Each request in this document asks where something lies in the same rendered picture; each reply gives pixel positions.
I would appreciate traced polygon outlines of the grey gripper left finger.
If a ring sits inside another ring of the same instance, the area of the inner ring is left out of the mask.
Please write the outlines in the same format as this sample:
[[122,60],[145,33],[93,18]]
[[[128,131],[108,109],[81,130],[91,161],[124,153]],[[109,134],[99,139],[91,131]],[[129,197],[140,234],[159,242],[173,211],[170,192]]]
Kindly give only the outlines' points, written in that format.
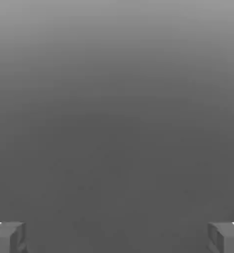
[[27,253],[25,222],[0,222],[0,253]]

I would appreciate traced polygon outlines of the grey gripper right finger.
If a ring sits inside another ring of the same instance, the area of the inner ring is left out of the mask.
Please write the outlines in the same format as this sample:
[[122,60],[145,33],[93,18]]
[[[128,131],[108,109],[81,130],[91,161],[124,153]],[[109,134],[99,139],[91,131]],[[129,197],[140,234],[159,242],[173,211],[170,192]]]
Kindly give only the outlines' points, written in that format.
[[209,222],[207,233],[210,253],[234,253],[234,222]]

